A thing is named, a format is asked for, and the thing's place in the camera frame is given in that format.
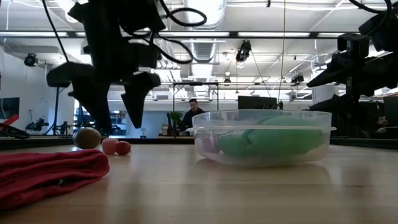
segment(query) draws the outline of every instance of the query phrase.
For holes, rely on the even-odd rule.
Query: clear plastic bowl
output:
[[[284,110],[212,111],[192,118],[200,155],[234,166],[285,166],[323,159],[331,113]]]

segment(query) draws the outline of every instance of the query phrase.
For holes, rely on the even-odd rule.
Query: green object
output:
[[[261,125],[314,126],[311,121],[292,116],[279,116],[260,121]],[[251,143],[249,151],[266,157],[303,155],[323,143],[321,130],[252,129],[244,133]]]
[[[227,133],[218,137],[218,146],[227,155],[231,157],[254,156],[258,152],[248,149],[250,142],[242,134]]]
[[[182,113],[179,111],[172,111],[170,112],[170,119],[175,123],[180,123],[182,118]]]

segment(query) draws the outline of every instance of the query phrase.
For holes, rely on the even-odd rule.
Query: red ball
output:
[[[120,156],[124,156],[129,154],[131,151],[131,145],[128,142],[124,142],[124,141],[120,141],[117,143],[116,145],[116,152],[120,155]]]
[[[116,152],[116,145],[119,143],[119,140],[117,139],[104,139],[102,141],[102,151],[105,154],[112,155]]]

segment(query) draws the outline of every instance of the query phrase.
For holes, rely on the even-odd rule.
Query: man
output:
[[[386,126],[388,125],[388,120],[386,119],[386,115],[384,114],[379,114],[376,117],[376,125],[377,125],[377,133],[385,133],[386,130]]]
[[[191,106],[191,109],[185,113],[185,116],[182,119],[183,127],[185,129],[192,128],[193,116],[204,113],[204,111],[198,107],[198,101],[196,99],[191,99],[189,101],[189,105]]]

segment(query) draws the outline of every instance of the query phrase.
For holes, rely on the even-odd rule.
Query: potted plant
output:
[[[173,121],[174,135],[178,135],[178,127],[180,127],[182,123],[182,113],[179,111],[170,112],[170,119]]]

